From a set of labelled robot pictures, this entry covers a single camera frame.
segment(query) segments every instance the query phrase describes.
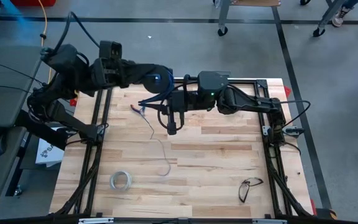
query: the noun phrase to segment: red object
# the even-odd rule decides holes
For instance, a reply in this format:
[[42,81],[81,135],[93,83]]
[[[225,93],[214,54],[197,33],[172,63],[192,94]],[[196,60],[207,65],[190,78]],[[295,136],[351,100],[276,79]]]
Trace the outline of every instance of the red object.
[[[38,0],[11,0],[15,6],[40,6]],[[44,7],[53,6],[56,0],[41,0]]]
[[311,209],[313,209],[313,215],[317,215],[316,205],[314,204],[314,200],[310,199],[310,203],[311,203]]
[[288,98],[288,96],[291,94],[291,89],[284,86],[285,96]]
[[77,98],[70,100],[70,106],[76,106],[77,105]]

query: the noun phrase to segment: wooden table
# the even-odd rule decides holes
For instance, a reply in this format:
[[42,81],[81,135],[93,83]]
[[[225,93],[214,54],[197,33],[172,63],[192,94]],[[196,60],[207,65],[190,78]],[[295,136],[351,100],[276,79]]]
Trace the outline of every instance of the wooden table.
[[[270,97],[285,101],[282,80],[267,81]],[[238,87],[254,95],[251,85]],[[108,118],[110,126],[104,138],[93,214],[103,212],[105,217],[154,218],[263,218],[266,213],[273,216],[257,113],[240,111],[225,116],[216,108],[210,112],[190,111],[185,114],[183,129],[177,135],[168,136],[157,121],[157,112],[146,109],[145,117],[155,130],[154,138],[161,140],[172,167],[169,175],[162,177],[160,174],[168,169],[162,146],[157,140],[150,140],[148,124],[130,109],[130,104],[137,105],[139,100],[150,96],[152,94],[142,85],[113,91]],[[75,117],[90,123],[94,101],[94,98],[81,94]],[[289,121],[288,105],[284,104],[283,110]],[[292,138],[287,141],[296,144]],[[51,212],[61,208],[78,186],[85,147],[73,144],[66,148]],[[299,152],[291,146],[283,146],[281,150],[288,187],[311,213]],[[119,170],[126,170],[132,176],[128,191],[110,189],[109,178]],[[249,177],[261,178],[264,183],[251,187],[246,203],[241,203],[239,186]],[[284,212],[278,187],[277,192]]]

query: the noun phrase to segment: person's foot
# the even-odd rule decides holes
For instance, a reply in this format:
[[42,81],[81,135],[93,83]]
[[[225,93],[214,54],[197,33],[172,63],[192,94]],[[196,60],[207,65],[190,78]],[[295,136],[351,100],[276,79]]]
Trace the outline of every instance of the person's foot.
[[339,10],[336,15],[333,17],[332,22],[334,27],[340,27],[343,23],[343,17],[350,12],[352,9],[348,9],[345,7],[342,7],[341,10]]

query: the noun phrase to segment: gray floor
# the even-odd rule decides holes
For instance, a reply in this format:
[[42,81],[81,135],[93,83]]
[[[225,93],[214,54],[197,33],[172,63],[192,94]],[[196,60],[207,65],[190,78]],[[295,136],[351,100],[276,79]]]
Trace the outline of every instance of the gray floor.
[[[278,8],[281,19],[318,20],[327,9],[326,1],[312,0],[301,7],[298,0],[285,0]],[[47,9],[50,17],[68,11],[81,17],[116,18],[217,18],[210,0],[86,0],[57,1]],[[42,16],[39,8],[21,9],[25,16]],[[1,15],[18,14],[7,7]],[[273,19],[271,8],[231,7],[230,19]],[[358,20],[358,6],[349,13]],[[174,69],[176,76],[196,75],[201,70],[229,70],[233,77],[282,78],[291,87],[277,30],[273,24],[227,24],[229,33],[216,35],[217,24],[192,23],[90,23],[84,24],[96,40],[114,40],[123,45],[123,57],[136,62],[160,63]],[[47,46],[54,46],[64,24],[48,23]],[[39,45],[43,22],[0,21],[0,43]],[[283,25],[288,49],[302,98],[310,100],[307,112],[327,189],[338,217],[358,221],[358,25],[334,29],[318,39],[311,37],[315,26]],[[96,47],[72,24],[66,41],[94,60]],[[37,77],[47,79],[42,66]],[[294,105],[291,113],[297,114]],[[319,201],[316,182],[304,139],[298,141],[311,198]],[[3,198],[0,218],[26,217],[48,212],[56,173],[40,178],[29,173],[23,178],[29,193],[21,198]]]

